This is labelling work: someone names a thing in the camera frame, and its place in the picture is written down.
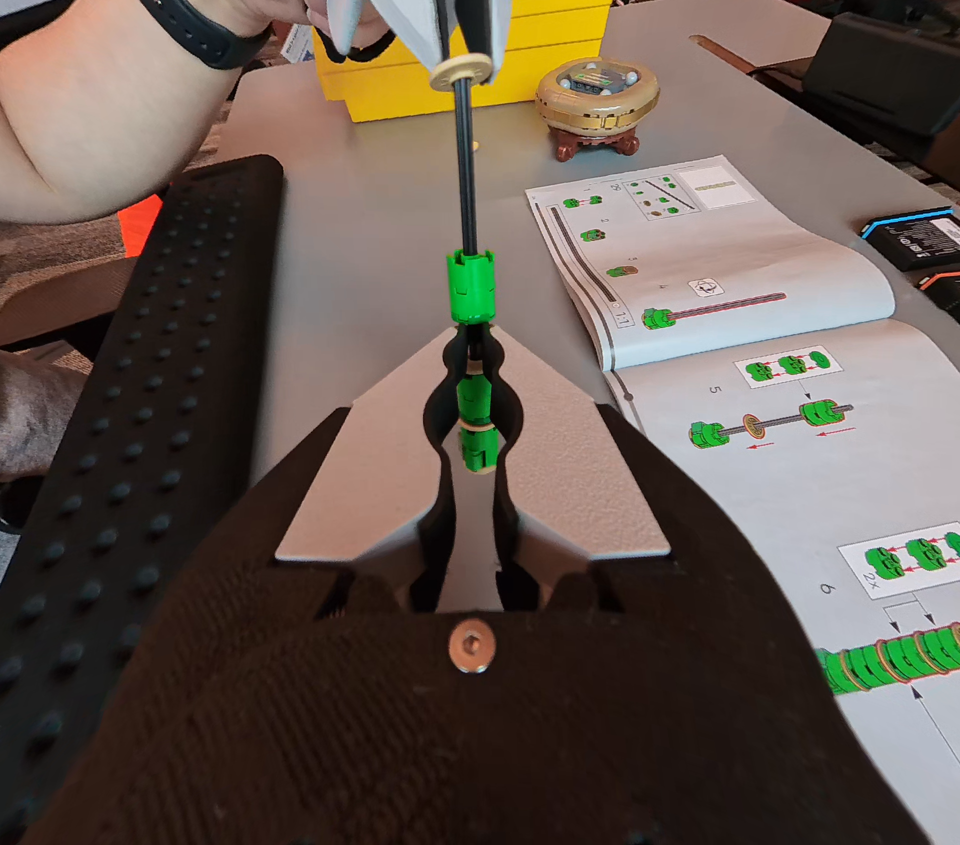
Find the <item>green cylinder toy piece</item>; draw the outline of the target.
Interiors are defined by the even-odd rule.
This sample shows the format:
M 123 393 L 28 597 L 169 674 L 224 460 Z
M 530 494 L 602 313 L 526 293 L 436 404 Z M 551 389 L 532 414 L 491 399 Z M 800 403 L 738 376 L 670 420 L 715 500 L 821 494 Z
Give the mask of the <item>green cylinder toy piece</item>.
M 465 375 L 457 385 L 459 417 L 472 423 L 491 422 L 492 385 L 485 374 Z
M 469 472 L 485 475 L 497 467 L 499 433 L 494 426 L 479 430 L 460 426 L 459 442 L 463 465 Z
M 446 257 L 450 314 L 459 325 L 481 325 L 497 314 L 496 256 L 486 250 L 465 254 L 456 250 Z

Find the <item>black battery pack orange edge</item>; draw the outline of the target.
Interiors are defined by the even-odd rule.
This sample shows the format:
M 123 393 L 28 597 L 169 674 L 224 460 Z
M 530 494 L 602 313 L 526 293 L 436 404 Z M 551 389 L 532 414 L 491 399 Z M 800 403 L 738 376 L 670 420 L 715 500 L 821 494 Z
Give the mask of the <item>black battery pack orange edge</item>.
M 917 289 L 954 322 L 960 322 L 960 272 L 943 271 L 923 277 Z

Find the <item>black battery pack blue edge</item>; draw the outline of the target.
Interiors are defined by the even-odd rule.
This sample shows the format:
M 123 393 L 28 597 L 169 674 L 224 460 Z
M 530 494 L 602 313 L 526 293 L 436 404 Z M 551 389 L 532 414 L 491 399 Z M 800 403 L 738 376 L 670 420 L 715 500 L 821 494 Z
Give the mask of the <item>black battery pack blue edge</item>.
M 951 203 L 875 218 L 860 238 L 901 272 L 959 263 L 959 219 Z

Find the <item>black case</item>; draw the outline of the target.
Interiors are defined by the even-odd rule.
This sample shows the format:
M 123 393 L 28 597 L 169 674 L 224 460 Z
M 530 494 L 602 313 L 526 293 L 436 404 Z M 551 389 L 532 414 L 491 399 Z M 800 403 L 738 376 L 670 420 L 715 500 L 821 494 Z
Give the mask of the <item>black case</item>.
M 958 116 L 959 45 L 842 13 L 829 24 L 801 82 L 807 95 L 928 138 Z

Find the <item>black toy axle rod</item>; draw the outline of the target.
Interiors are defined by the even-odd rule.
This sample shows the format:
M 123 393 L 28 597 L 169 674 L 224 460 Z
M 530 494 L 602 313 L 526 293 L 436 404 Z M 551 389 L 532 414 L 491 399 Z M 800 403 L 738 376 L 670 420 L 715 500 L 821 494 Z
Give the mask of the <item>black toy axle rod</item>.
M 466 255 L 476 255 L 484 252 L 479 248 L 477 235 L 472 89 L 465 82 L 461 82 L 457 83 L 453 90 L 462 228 L 462 248 L 460 250 Z M 483 338 L 487 324 L 456 323 L 460 332 L 465 336 L 464 375 L 467 372 L 468 357 L 483 360 Z

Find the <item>grey desk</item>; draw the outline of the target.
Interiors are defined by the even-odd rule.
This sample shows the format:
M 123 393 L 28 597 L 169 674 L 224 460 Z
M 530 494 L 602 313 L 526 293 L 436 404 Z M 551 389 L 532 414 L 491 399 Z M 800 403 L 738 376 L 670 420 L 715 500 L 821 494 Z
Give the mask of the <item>grey desk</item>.
M 641 62 L 661 87 L 633 156 L 595 148 L 560 163 L 532 103 L 476 110 L 478 232 L 496 255 L 495 323 L 620 408 L 526 191 L 724 157 L 798 227 L 868 259 L 894 294 L 894 320 L 958 372 L 958 324 L 856 232 L 870 216 L 947 200 L 690 40 L 706 36 L 765 66 L 813 56 L 828 26 L 782 0 L 613 8 L 602 55 Z M 272 156 L 285 178 L 254 479 L 451 325 L 446 255 L 461 242 L 454 131 L 450 112 L 354 123 L 311 67 L 243 77 L 221 153 Z

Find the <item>yellow plastic storage bin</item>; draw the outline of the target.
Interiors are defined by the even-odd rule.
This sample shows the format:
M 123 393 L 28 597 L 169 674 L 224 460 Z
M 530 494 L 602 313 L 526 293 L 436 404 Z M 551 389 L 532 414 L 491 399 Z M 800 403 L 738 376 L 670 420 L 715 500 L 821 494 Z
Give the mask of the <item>yellow plastic storage bin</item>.
M 492 84 L 473 92 L 474 107 L 532 101 L 547 72 L 597 56 L 612 0 L 512 0 L 507 51 Z M 345 104 L 354 122 L 452 111 L 450 93 L 434 91 L 428 72 L 396 39 L 369 62 L 333 62 L 314 32 L 318 80 L 329 102 Z

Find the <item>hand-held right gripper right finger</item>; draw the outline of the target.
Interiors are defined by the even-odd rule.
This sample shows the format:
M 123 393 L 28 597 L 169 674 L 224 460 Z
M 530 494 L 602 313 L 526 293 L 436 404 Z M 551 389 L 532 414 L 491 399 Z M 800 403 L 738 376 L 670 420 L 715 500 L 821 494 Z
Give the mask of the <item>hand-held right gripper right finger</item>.
M 485 327 L 495 469 L 496 587 L 535 611 L 566 575 L 666 556 L 669 542 L 594 399 L 502 328 Z

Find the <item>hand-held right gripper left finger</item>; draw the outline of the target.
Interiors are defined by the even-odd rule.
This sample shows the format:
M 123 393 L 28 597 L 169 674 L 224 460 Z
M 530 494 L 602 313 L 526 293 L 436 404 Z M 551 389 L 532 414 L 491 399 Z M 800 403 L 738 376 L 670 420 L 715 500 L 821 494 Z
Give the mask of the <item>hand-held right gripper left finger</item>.
M 384 579 L 413 611 L 433 612 L 455 538 L 445 440 L 459 417 L 443 331 L 358 397 L 274 557 Z

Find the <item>brown cardboard sheet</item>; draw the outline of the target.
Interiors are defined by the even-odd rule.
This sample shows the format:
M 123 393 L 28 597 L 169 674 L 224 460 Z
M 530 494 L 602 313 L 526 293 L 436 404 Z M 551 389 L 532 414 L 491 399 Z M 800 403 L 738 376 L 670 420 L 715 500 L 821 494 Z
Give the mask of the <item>brown cardboard sheet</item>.
M 753 77 L 756 77 L 760 74 L 775 73 L 784 75 L 791 80 L 802 81 L 810 68 L 811 62 L 813 61 L 813 57 L 810 56 L 766 65 L 754 65 L 747 59 L 738 56 L 733 51 L 730 51 L 705 35 L 690 35 L 689 39 L 692 43 L 702 47 L 704 50 L 721 59 L 721 61 L 725 62 L 726 64 Z

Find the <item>tan toy brick pot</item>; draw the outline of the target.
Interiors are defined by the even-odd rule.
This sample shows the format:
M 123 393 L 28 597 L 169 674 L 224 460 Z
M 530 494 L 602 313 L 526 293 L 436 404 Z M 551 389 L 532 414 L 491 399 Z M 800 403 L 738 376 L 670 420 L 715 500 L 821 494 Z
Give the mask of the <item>tan toy brick pot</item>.
M 596 57 L 567 62 L 546 74 L 534 104 L 557 161 L 565 163 L 588 146 L 635 155 L 640 148 L 637 126 L 660 95 L 659 80 L 647 66 Z

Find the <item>open instruction booklet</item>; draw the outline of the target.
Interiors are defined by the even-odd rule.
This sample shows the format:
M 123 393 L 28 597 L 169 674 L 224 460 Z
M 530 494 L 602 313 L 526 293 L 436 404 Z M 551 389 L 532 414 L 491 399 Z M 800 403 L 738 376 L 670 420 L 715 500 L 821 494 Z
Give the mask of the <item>open instruction booklet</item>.
M 859 740 L 958 843 L 958 371 L 724 156 L 526 191 L 624 416 L 747 537 Z

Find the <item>orange object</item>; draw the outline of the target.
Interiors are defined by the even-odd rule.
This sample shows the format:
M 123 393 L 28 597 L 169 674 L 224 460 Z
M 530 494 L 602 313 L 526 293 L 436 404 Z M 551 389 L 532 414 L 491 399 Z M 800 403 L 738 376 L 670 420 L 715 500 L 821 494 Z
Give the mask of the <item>orange object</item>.
M 142 254 L 161 211 L 162 204 L 162 196 L 152 194 L 148 198 L 117 212 L 116 218 L 119 223 L 126 258 L 135 259 Z

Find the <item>black studded pad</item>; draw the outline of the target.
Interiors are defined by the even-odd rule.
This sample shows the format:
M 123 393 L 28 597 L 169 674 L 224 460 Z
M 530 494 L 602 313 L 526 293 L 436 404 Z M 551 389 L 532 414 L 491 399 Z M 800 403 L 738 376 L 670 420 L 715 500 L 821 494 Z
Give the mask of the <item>black studded pad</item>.
M 151 612 L 248 487 L 282 165 L 169 188 L 1 587 L 2 843 L 96 731 Z

